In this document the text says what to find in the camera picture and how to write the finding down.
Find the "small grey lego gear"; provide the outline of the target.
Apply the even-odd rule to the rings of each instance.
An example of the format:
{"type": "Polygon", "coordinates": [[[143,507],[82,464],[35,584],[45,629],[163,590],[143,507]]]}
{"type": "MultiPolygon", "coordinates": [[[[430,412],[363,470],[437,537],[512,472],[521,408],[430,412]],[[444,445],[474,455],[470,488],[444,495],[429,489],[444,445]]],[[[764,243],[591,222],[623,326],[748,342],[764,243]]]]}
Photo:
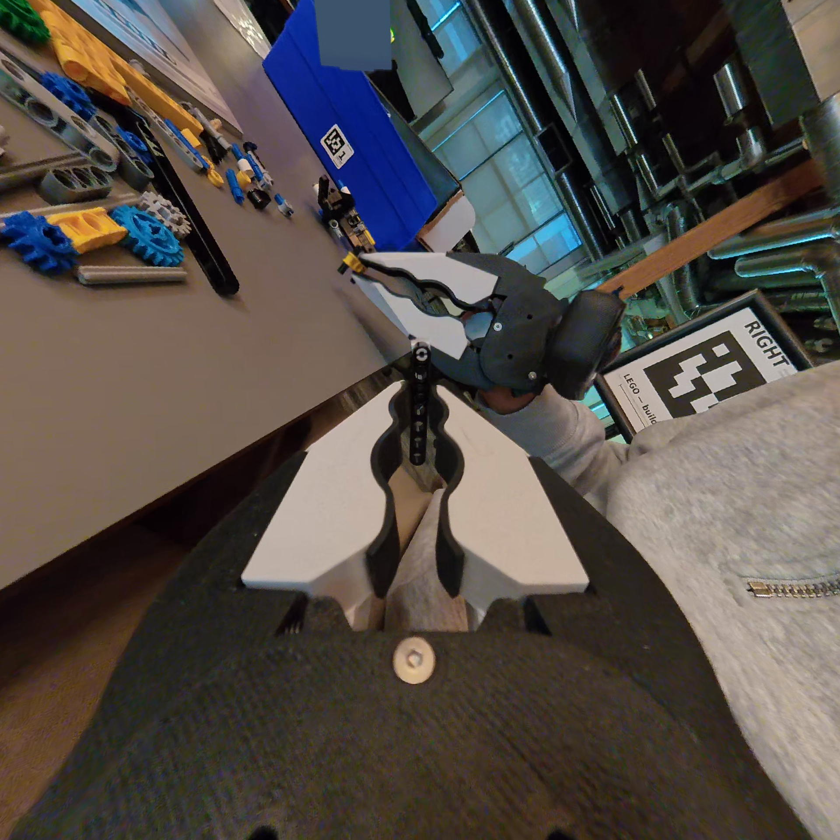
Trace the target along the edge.
{"type": "Polygon", "coordinates": [[[179,241],[183,241],[193,231],[193,226],[183,210],[157,192],[142,193],[135,206],[164,225],[179,241]]]}

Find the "framed black-white marker sign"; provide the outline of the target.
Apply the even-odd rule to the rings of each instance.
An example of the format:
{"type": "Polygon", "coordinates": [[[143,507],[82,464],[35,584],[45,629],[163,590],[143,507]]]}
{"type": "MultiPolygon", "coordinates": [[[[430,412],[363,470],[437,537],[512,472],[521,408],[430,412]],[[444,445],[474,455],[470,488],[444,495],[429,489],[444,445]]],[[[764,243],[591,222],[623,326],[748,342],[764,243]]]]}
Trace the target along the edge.
{"type": "Polygon", "coordinates": [[[804,346],[761,290],[751,290],[627,352],[594,388],[620,435],[693,417],[810,370],[804,346]]]}

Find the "green lego gear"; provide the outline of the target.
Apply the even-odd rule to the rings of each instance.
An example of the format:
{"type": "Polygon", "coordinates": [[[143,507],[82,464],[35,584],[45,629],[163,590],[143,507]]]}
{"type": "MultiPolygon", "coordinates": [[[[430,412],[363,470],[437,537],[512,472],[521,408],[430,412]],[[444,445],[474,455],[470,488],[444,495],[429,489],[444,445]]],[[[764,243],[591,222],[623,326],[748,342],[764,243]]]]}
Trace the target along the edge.
{"type": "Polygon", "coordinates": [[[49,28],[28,1],[1,1],[1,27],[28,45],[42,46],[50,40],[49,28]]]}

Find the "wooden beam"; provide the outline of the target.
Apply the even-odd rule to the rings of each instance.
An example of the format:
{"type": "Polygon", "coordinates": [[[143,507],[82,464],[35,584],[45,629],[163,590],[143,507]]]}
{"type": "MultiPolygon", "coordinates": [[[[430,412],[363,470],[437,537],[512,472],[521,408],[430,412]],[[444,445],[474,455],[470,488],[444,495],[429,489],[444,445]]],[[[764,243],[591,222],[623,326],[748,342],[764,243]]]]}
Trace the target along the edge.
{"type": "Polygon", "coordinates": [[[730,237],[739,235],[825,185],[826,175],[817,163],[809,160],[798,164],[605,281],[597,287],[597,291],[628,299],[730,237]]]}

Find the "large light blue lego gear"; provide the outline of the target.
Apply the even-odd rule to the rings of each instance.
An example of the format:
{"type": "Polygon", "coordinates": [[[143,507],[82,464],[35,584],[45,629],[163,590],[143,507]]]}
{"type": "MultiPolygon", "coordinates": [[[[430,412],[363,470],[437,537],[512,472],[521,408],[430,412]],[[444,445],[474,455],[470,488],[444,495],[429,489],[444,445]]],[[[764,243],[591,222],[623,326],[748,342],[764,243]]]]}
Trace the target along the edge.
{"type": "Polygon", "coordinates": [[[160,220],[135,206],[122,205],[108,211],[111,220],[124,228],[119,244],[145,264],[175,268],[184,261],[184,251],[173,232],[160,220]]]}

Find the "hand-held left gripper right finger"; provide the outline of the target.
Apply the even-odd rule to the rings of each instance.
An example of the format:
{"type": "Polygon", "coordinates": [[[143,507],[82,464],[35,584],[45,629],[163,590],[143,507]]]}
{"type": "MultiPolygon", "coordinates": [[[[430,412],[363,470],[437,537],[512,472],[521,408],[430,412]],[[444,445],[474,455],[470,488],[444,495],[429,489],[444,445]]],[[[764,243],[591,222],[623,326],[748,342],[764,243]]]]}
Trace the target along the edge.
{"type": "Polygon", "coordinates": [[[434,465],[444,483],[437,576],[477,628],[494,602],[583,593],[590,579],[536,462],[445,384],[429,397],[434,465]]]}

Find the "person's grey zip hoodie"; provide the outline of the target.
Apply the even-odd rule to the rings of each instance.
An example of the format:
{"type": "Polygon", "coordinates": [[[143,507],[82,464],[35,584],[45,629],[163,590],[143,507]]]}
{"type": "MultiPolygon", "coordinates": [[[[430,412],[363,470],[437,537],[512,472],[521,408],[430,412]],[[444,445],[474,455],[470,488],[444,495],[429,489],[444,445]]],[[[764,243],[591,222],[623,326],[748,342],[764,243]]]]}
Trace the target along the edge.
{"type": "Polygon", "coordinates": [[[603,511],[675,597],[745,739],[838,838],[838,363],[660,423],[606,456],[603,511]]]}

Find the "yellow lego connector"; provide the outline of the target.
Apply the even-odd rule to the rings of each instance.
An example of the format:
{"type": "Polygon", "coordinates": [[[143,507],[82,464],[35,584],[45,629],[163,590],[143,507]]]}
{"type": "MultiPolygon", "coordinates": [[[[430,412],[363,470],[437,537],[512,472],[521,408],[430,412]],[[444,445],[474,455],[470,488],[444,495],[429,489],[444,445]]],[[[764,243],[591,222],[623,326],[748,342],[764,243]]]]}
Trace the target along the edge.
{"type": "Polygon", "coordinates": [[[115,221],[103,206],[45,217],[68,237],[79,256],[123,242],[129,235],[125,226],[115,221]]]}

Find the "person's right hand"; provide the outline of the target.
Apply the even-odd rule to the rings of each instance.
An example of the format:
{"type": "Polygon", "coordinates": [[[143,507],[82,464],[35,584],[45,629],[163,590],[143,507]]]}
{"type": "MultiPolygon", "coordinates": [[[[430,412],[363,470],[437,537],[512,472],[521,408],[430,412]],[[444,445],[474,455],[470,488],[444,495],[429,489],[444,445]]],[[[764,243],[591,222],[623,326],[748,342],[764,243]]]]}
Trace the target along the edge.
{"type": "Polygon", "coordinates": [[[530,405],[539,394],[518,393],[505,386],[497,386],[481,393],[489,409],[499,415],[514,414],[530,405]]]}

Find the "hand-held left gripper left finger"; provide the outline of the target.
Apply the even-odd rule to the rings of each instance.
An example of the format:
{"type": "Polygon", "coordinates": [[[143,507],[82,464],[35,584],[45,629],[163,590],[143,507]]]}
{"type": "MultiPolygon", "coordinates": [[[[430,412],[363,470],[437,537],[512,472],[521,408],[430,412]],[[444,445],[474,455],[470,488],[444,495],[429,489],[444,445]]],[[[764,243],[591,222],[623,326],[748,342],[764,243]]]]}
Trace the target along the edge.
{"type": "Polygon", "coordinates": [[[336,601],[352,629],[368,623],[375,593],[369,549],[399,561],[389,479],[402,462],[395,382],[311,444],[241,574],[250,590],[336,601]]]}

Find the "cluster of small lego pins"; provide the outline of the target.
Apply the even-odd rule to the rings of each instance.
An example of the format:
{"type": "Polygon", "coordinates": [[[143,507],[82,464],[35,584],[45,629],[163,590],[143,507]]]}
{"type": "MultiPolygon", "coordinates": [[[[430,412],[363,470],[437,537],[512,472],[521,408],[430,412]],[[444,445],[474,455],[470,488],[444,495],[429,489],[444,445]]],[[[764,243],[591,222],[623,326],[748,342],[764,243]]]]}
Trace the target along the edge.
{"type": "Polygon", "coordinates": [[[219,121],[202,121],[200,133],[179,129],[170,119],[164,121],[164,128],[198,173],[218,189],[226,186],[237,205],[249,202],[259,211],[272,205],[281,216],[292,218],[294,208],[274,191],[268,171],[257,162],[255,153],[247,151],[249,146],[228,141],[220,132],[219,121]]]}

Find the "short black lego beam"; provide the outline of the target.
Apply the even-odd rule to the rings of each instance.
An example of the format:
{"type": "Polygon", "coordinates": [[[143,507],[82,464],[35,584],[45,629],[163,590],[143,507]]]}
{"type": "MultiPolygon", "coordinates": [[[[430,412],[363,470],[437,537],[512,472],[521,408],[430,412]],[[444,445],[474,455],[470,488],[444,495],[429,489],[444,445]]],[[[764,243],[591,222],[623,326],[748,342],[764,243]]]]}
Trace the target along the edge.
{"type": "Polygon", "coordinates": [[[411,370],[408,378],[411,392],[409,425],[409,459],[414,467],[427,459],[428,407],[432,384],[432,354],[428,343],[411,339],[411,370]]]}

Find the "small dark blue lego gear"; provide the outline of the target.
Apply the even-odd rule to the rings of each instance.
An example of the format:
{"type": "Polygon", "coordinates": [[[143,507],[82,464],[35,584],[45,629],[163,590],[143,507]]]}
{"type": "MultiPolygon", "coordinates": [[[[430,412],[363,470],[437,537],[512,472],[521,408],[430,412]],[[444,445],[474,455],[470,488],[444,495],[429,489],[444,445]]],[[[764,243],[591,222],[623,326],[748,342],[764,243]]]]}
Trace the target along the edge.
{"type": "Polygon", "coordinates": [[[79,83],[55,72],[42,73],[40,83],[83,121],[88,122],[98,115],[98,109],[86,89],[79,83]]]}

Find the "dark blue double lego gear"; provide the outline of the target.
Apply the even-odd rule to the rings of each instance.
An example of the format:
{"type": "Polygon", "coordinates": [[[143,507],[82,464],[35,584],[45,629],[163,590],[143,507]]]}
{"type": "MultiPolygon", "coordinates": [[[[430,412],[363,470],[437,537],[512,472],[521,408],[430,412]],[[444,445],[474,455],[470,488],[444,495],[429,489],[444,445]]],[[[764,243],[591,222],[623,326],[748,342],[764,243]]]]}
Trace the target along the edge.
{"type": "Polygon", "coordinates": [[[5,218],[2,239],[27,266],[44,275],[64,274],[78,262],[78,252],[62,229],[30,212],[5,218]]]}

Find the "silver ventilation ducts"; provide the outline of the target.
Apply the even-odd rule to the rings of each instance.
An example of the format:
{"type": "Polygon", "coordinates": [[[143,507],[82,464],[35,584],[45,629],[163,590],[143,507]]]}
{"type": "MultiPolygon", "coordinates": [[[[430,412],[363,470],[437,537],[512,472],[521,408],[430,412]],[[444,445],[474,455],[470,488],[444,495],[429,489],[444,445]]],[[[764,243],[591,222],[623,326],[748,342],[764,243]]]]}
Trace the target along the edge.
{"type": "MultiPolygon", "coordinates": [[[[838,239],[838,2],[466,2],[549,168],[595,288],[813,160],[824,188],[737,234],[838,239]]],[[[630,298],[673,327],[715,299],[711,255],[630,298]]]]}

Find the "small black lego assembly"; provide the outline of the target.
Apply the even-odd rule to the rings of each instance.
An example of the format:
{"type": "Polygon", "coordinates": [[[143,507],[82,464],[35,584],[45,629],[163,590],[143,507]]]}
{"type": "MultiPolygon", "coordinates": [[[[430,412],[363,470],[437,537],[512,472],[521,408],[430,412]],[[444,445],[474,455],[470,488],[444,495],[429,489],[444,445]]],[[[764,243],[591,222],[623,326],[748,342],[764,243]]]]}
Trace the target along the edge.
{"type": "Polygon", "coordinates": [[[375,252],[375,240],[362,220],[347,187],[337,187],[322,175],[314,186],[323,226],[356,255],[375,252]]]}

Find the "grey lego axle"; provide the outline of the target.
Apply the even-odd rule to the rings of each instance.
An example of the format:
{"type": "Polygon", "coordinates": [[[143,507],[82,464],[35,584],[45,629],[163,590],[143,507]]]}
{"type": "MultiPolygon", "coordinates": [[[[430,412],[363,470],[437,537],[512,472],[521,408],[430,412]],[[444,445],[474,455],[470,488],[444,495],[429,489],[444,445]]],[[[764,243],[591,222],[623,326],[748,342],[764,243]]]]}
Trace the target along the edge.
{"type": "Polygon", "coordinates": [[[75,277],[85,287],[167,285],[186,282],[183,268],[149,266],[91,266],[75,268],[75,277]]]}

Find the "cardboard box with white flap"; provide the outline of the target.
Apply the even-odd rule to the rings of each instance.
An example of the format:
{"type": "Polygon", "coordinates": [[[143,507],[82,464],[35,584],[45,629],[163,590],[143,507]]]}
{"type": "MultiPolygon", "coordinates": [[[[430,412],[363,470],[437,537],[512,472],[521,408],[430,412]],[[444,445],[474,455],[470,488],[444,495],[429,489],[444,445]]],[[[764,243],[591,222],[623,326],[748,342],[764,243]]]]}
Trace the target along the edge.
{"type": "Polygon", "coordinates": [[[461,188],[421,228],[416,241],[426,251],[447,253],[471,233],[476,224],[476,210],[461,188]]]}

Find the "lego instruction booklet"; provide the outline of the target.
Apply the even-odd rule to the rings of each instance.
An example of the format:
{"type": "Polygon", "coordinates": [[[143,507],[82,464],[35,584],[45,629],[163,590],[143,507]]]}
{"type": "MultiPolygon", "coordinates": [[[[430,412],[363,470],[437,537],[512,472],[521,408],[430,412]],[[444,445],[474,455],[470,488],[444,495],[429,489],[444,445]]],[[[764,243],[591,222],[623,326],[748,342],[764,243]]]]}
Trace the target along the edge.
{"type": "Polygon", "coordinates": [[[77,20],[85,20],[122,58],[138,60],[174,98],[197,106],[208,118],[221,119],[234,135],[243,136],[222,94],[159,2],[72,1],[64,7],[77,20]]]}

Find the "long grey lego beam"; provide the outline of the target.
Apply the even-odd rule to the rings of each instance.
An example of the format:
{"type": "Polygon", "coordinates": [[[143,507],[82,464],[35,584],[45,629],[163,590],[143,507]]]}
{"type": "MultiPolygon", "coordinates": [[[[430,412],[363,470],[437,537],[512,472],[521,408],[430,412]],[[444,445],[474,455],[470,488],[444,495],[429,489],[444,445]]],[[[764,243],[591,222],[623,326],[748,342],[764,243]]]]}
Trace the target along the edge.
{"type": "Polygon", "coordinates": [[[1,96],[105,172],[119,168],[118,148],[1,51],[1,96]]]}

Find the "yellow lego panels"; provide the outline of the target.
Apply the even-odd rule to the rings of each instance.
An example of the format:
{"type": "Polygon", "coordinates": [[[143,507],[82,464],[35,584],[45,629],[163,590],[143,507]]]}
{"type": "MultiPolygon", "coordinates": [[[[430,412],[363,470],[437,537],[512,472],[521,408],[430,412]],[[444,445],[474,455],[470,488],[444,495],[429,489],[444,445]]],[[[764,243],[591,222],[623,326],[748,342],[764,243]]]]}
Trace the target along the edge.
{"type": "Polygon", "coordinates": [[[178,130],[189,130],[194,135],[203,131],[202,124],[190,112],[57,5],[50,1],[30,4],[47,26],[51,47],[68,78],[127,107],[129,94],[133,93],[162,119],[171,120],[178,130]]]}

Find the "long black lego beam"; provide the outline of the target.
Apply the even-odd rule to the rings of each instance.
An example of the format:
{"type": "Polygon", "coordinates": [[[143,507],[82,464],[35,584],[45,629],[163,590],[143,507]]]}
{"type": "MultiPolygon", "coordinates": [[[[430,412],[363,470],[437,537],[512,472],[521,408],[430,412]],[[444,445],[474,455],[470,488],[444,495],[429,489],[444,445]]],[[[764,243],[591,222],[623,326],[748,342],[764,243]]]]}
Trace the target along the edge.
{"type": "Polygon", "coordinates": [[[205,176],[207,168],[203,159],[196,152],[189,151],[180,135],[174,133],[165,122],[144,116],[134,108],[126,108],[119,121],[127,131],[138,136],[148,149],[159,193],[183,212],[191,227],[185,241],[210,286],[222,298],[235,297],[239,292],[236,274],[194,203],[181,177],[181,171],[175,166],[175,161],[179,161],[187,172],[205,176]]]}

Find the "blue plastic bin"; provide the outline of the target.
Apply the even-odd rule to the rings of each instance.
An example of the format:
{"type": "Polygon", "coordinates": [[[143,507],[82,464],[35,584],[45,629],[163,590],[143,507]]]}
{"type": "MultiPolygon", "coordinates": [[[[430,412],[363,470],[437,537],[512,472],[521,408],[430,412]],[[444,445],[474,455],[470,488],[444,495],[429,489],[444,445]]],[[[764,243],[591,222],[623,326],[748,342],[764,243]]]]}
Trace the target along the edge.
{"type": "Polygon", "coordinates": [[[262,66],[324,171],[350,189],[375,246],[406,249],[437,200],[368,77],[321,64],[314,2],[297,3],[262,66]]]}

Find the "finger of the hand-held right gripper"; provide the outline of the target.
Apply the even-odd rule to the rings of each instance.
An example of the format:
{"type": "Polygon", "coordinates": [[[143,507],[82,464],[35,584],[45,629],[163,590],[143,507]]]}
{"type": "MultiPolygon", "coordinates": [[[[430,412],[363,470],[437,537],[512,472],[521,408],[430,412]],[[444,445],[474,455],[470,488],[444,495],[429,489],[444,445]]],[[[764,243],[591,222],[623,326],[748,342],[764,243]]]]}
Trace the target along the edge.
{"type": "Polygon", "coordinates": [[[480,308],[496,294],[498,277],[443,253],[361,254],[366,270],[401,277],[420,290],[432,290],[442,299],[464,308],[480,308]]]}
{"type": "Polygon", "coordinates": [[[353,275],[353,283],[409,340],[459,360],[469,346],[464,323],[448,314],[420,309],[413,299],[395,294],[381,282],[353,275]]]}

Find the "short grey lego beam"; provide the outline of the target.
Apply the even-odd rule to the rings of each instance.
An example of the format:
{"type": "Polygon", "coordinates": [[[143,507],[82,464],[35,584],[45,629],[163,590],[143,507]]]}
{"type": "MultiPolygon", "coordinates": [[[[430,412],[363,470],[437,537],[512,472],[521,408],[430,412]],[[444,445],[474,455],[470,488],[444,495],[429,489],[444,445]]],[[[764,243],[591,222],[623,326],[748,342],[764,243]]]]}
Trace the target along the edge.
{"type": "Polygon", "coordinates": [[[95,165],[53,167],[35,186],[37,194],[53,206],[98,200],[112,188],[110,174],[95,165]]]}

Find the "person's right forearm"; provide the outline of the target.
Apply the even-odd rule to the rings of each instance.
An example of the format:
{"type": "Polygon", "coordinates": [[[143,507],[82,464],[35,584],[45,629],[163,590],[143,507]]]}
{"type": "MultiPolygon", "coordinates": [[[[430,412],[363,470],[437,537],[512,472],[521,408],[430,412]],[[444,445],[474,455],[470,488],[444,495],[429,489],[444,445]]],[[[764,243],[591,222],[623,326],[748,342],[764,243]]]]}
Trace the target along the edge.
{"type": "Polygon", "coordinates": [[[499,415],[476,394],[482,416],[531,457],[540,458],[557,475],[606,514],[611,488],[628,459],[629,444],[606,439],[604,426],[581,402],[543,387],[521,411],[499,415]]]}

